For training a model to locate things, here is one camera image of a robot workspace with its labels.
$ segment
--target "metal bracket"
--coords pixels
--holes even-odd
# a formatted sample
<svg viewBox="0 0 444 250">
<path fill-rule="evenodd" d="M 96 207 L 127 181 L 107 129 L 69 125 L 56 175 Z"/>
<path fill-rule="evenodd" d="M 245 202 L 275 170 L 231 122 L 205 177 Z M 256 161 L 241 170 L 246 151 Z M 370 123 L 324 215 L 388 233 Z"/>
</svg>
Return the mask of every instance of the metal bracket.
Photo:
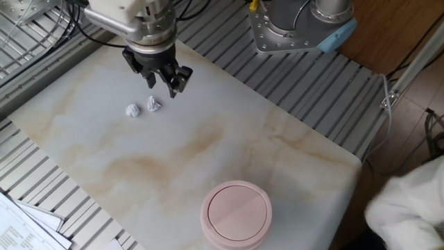
<svg viewBox="0 0 444 250">
<path fill-rule="evenodd" d="M 261 54 L 294 53 L 318 51 L 317 44 L 296 31 L 283 31 L 270 22 L 267 13 L 268 4 L 259 1 L 256 11 L 248 11 L 257 52 Z"/>
<path fill-rule="evenodd" d="M 390 99 L 390 106 L 393 107 L 396 101 L 400 98 L 400 95 L 394 92 L 389 92 L 388 97 L 388 99 Z M 389 107 L 387 106 L 387 98 L 384 98 L 381 105 L 379 106 L 385 110 L 388 110 Z"/>
</svg>

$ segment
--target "paper sheet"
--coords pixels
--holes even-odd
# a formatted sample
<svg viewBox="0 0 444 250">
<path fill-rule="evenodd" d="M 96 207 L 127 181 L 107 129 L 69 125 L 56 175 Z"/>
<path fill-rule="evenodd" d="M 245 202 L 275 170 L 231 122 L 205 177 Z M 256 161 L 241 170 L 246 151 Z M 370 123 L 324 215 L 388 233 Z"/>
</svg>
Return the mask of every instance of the paper sheet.
<svg viewBox="0 0 444 250">
<path fill-rule="evenodd" d="M 22 209 L 0 194 L 0 247 L 7 250 L 65 250 Z"/>
<path fill-rule="evenodd" d="M 14 202 L 23 210 L 26 214 L 34 216 L 38 222 L 42 222 L 54 231 L 59 231 L 63 224 L 63 217 L 57 216 L 53 212 L 42 210 L 39 207 L 29 205 L 22 201 L 14 200 Z"/>
</svg>

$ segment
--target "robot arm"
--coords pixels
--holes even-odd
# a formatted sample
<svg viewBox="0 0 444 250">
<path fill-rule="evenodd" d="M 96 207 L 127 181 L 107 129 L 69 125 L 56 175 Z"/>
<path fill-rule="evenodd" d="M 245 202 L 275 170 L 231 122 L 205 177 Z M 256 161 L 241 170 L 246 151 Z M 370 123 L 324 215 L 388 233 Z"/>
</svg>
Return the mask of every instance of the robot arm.
<svg viewBox="0 0 444 250">
<path fill-rule="evenodd" d="M 171 98 L 184 90 L 193 71 L 176 61 L 176 12 L 169 0 L 89 0 L 85 15 L 125 38 L 128 47 L 122 54 L 150 88 L 156 73 L 168 85 Z"/>
</svg>

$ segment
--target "crumpled paper ball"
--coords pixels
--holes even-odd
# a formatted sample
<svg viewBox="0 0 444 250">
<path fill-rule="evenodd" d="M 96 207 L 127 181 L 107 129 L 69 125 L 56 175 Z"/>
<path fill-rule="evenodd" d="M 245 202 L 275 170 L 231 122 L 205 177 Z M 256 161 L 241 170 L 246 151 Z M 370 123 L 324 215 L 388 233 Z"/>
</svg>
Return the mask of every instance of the crumpled paper ball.
<svg viewBox="0 0 444 250">
<path fill-rule="evenodd" d="M 148 111 L 154 112 L 156 110 L 159 110 L 159 108 L 162 107 L 162 105 L 156 101 L 154 101 L 154 97 L 150 96 L 148 98 Z"/>
<path fill-rule="evenodd" d="M 132 103 L 128 107 L 126 107 L 125 113 L 129 117 L 136 117 L 139 115 L 140 110 L 134 103 Z"/>
</svg>

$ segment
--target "wooden floor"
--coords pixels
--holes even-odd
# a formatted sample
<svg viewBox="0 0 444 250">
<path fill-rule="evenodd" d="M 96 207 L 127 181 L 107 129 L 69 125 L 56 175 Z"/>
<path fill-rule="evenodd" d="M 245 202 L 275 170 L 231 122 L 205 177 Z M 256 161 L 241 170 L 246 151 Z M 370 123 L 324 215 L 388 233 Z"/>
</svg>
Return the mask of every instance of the wooden floor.
<svg viewBox="0 0 444 250">
<path fill-rule="evenodd" d="M 443 0 L 352 2 L 358 27 L 339 52 L 378 74 L 394 70 L 444 13 Z"/>
<path fill-rule="evenodd" d="M 431 108 L 438 115 L 444 114 L 444 57 L 425 69 L 410 85 L 409 89 L 395 107 L 393 128 L 389 140 L 370 156 L 377 168 L 373 171 L 368 163 L 364 164 L 352 201 L 341 222 L 330 250 L 337 250 L 355 239 L 366 228 L 364 209 L 391 176 L 401 176 L 420 166 L 428 159 L 429 151 L 424 143 L 395 174 L 386 175 L 398 169 L 402 162 L 425 137 L 426 108 Z M 381 128 L 374 145 L 385 137 L 388 122 Z M 434 135 L 443 129 L 436 125 Z"/>
</svg>

